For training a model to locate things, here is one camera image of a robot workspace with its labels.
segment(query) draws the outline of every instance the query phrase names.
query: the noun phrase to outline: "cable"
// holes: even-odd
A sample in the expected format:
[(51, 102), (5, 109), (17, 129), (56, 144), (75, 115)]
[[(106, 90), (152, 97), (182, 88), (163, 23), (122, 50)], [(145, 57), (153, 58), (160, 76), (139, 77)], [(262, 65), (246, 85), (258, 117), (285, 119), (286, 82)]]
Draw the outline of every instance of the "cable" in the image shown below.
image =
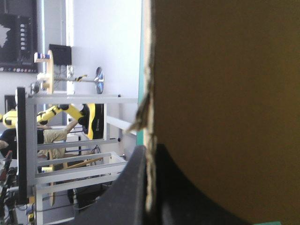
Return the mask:
[(58, 206), (58, 207), (54, 207), (54, 208), (49, 208), (49, 209), (46, 209), (46, 210), (37, 210), (37, 212), (45, 212), (45, 211), (50, 211), (50, 210), (55, 210), (55, 209), (60, 209), (60, 208), (64, 208), (64, 207), (68, 207), (68, 206), (75, 206), (75, 205), (78, 205), (78, 203), (75, 203), (75, 204), (69, 204), (69, 205), (62, 205), (62, 206)]
[[(75, 193), (75, 194), (73, 194), (73, 197), (74, 196), (76, 196), (76, 195), (79, 195), (79, 194), (81, 194), (81, 193), (83, 193), (83, 192), (85, 192), (87, 189), (89, 189), (90, 187), (88, 186), (88, 187), (86, 187), (84, 190), (82, 190), (82, 191), (80, 191), (80, 192), (78, 192), (78, 193)], [(51, 197), (60, 197), (60, 196), (67, 196), (68, 194), (63, 194), (63, 195), (52, 195), (52, 196), (47, 196), (47, 197), (44, 197), (43, 198), (43, 201), (44, 200), (47, 200), (47, 199), (49, 199), (49, 198), (51, 198)]]
[(64, 208), (64, 207), (68, 207), (68, 206), (73, 206), (73, 205), (76, 205), (76, 204), (62, 205), (62, 206), (58, 206), (58, 207), (54, 207), (54, 208), (49, 208), (49, 209), (46, 209), (46, 210), (37, 210), (37, 212), (45, 212), (45, 211), (60, 209), (60, 208)]
[(96, 201), (95, 201), (94, 203), (92, 203), (92, 204), (83, 206), (83, 207), (81, 207), (81, 208), (74, 207), (74, 209), (75, 209), (75, 210), (83, 210), (83, 209), (85, 209), (85, 208), (87, 208), (87, 207), (90, 207), (91, 205), (94, 205), (95, 203), (96, 203)]

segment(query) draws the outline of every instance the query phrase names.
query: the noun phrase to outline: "cardboard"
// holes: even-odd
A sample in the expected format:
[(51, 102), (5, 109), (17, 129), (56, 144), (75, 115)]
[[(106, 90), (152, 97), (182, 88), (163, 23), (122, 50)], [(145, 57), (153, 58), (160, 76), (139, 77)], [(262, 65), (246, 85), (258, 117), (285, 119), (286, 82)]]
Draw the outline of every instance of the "cardboard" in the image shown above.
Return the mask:
[(155, 4), (158, 142), (237, 216), (300, 224), (300, 1)]

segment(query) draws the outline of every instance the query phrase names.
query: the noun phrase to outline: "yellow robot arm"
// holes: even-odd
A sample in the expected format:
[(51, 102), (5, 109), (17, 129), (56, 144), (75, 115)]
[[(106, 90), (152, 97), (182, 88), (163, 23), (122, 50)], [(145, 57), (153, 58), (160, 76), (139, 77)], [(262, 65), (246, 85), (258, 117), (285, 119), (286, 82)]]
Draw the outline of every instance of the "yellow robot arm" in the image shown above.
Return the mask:
[(54, 105), (46, 111), (39, 112), (37, 114), (37, 122), (45, 125), (50, 119), (62, 111), (68, 113), (75, 120), (79, 120), (83, 116), (80, 111), (72, 105)]
[(11, 110), (3, 115), (2, 122), (7, 128), (15, 128), (17, 119), (18, 119), (17, 111)]
[[(49, 120), (62, 111), (68, 113), (75, 120), (79, 120), (81, 117), (83, 117), (83, 114), (72, 105), (54, 105), (46, 111), (42, 111), (37, 114), (37, 123), (45, 125)], [(7, 128), (15, 128), (17, 119), (18, 114), (16, 110), (11, 110), (4, 115), (0, 114), (0, 121), (2, 120), (3, 124)]]

